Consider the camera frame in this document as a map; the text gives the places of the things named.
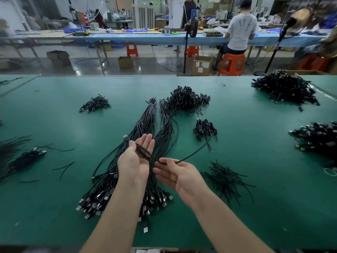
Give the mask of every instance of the hand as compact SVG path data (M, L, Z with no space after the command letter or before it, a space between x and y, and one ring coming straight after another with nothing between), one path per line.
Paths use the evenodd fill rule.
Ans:
M206 185L200 172L190 163L179 162L170 158L160 158L163 165L155 162L153 172L157 179L167 186L175 189L184 203L194 212L200 204L202 195L209 188Z
M144 134L136 140L136 143L144 147L152 154L154 140L151 134ZM143 158L143 155L136 152L137 145L132 140L129 141L129 147L119 157L117 161L119 178L118 182L134 183L137 186L145 186L149 176L149 161Z

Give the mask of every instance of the black shirt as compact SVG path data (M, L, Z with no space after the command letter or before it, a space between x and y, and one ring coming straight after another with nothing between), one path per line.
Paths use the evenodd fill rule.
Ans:
M196 9L196 3L193 0L190 2L185 1L181 28L184 28L185 24L191 19L191 11L194 9Z

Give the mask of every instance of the black hair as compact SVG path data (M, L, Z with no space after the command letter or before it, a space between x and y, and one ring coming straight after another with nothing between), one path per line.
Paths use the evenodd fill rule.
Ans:
M252 6L252 0L242 0L240 4L240 8L248 10Z

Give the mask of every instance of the right hand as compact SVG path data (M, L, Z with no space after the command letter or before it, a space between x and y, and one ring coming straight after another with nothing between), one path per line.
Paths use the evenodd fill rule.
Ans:
M160 158L154 163L153 172L163 184L175 189L184 203L193 211L200 205L205 192L209 190L200 172L190 163L171 158Z

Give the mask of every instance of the forearm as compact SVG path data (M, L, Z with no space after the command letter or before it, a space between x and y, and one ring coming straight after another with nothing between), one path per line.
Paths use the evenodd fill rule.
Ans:
M201 197L193 211L217 252L273 252L211 190Z
M80 253L130 252L145 191L119 181L96 228Z

